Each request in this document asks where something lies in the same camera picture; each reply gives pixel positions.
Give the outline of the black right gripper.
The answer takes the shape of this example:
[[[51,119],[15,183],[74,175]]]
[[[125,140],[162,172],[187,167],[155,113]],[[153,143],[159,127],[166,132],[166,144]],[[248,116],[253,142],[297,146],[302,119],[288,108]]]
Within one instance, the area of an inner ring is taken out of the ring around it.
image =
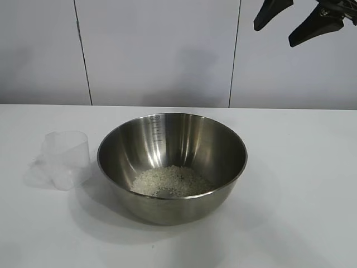
[[[253,21],[254,29],[261,30],[276,15],[293,5],[293,0],[265,0]],[[356,21],[356,1],[321,0],[310,15],[289,35],[290,47],[344,27],[343,19]]]

